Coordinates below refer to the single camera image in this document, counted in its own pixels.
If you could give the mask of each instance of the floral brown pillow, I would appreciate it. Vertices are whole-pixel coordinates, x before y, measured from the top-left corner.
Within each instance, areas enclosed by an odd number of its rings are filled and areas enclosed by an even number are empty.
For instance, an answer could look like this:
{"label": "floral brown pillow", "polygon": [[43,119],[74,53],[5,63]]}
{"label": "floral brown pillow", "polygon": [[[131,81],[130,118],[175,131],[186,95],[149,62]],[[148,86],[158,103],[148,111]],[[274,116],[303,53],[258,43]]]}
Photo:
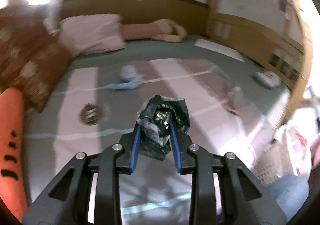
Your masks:
{"label": "floral brown pillow", "polygon": [[71,53],[47,33],[41,19],[30,15],[0,19],[1,79],[20,89],[38,112],[70,62]]}

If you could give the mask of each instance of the blue jeans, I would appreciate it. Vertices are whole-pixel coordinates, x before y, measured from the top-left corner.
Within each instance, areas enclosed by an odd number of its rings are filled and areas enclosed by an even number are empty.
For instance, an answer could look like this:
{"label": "blue jeans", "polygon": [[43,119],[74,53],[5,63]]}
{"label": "blue jeans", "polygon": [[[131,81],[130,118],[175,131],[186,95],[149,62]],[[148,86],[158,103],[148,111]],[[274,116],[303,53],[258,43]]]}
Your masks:
{"label": "blue jeans", "polygon": [[300,210],[307,199],[309,185],[304,178],[286,175],[269,185],[268,191],[289,221]]}

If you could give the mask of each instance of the silver metallic object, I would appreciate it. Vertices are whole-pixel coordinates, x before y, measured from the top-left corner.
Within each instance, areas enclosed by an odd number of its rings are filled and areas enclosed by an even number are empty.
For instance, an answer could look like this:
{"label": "silver metallic object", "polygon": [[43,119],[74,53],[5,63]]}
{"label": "silver metallic object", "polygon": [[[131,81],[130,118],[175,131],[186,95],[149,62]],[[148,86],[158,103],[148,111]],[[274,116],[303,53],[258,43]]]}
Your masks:
{"label": "silver metallic object", "polygon": [[112,146],[112,149],[115,150],[115,151],[119,151],[122,149],[122,145],[121,144],[114,144]]}
{"label": "silver metallic object", "polygon": [[227,153],[227,158],[230,159],[230,160],[235,159],[236,158],[236,154],[232,153],[232,152],[228,152]]}
{"label": "silver metallic object", "polygon": [[198,146],[197,144],[191,144],[191,145],[189,146],[189,149],[190,149],[191,151],[197,151],[197,150],[199,150],[199,146]]}
{"label": "silver metallic object", "polygon": [[79,152],[76,154],[76,159],[81,160],[81,159],[84,159],[84,157],[85,157],[85,153],[83,152]]}

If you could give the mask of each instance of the blue gripper pad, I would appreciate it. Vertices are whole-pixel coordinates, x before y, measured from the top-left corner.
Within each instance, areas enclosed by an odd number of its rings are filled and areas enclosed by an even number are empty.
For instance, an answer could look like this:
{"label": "blue gripper pad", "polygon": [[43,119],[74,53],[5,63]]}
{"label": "blue gripper pad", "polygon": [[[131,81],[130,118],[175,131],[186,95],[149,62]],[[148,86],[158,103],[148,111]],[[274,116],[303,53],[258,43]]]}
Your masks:
{"label": "blue gripper pad", "polygon": [[176,136],[176,131],[174,129],[174,125],[172,122],[170,122],[170,141],[171,141],[171,147],[172,147],[171,150],[173,153],[176,169],[180,173],[182,170],[181,153],[180,153],[180,148],[178,144],[178,139]]}
{"label": "blue gripper pad", "polygon": [[134,136],[134,142],[131,149],[131,155],[130,155],[130,165],[129,169],[130,172],[133,173],[138,161],[138,154],[139,154],[139,148],[140,148],[140,136],[141,136],[141,127],[138,126],[137,132]]}

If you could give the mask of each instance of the blue cloth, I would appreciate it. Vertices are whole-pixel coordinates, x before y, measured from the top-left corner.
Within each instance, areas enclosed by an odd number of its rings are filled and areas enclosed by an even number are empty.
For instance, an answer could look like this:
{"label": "blue cloth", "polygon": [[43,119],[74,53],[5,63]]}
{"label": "blue cloth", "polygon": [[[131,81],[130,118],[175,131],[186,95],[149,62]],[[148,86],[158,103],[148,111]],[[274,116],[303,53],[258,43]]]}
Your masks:
{"label": "blue cloth", "polygon": [[111,90],[136,89],[140,85],[143,75],[138,74],[137,69],[133,65],[125,65],[121,68],[120,78],[123,83],[111,83],[106,88]]}
{"label": "blue cloth", "polygon": [[295,175],[286,175],[267,188],[288,221],[300,210],[309,195],[307,180]]}

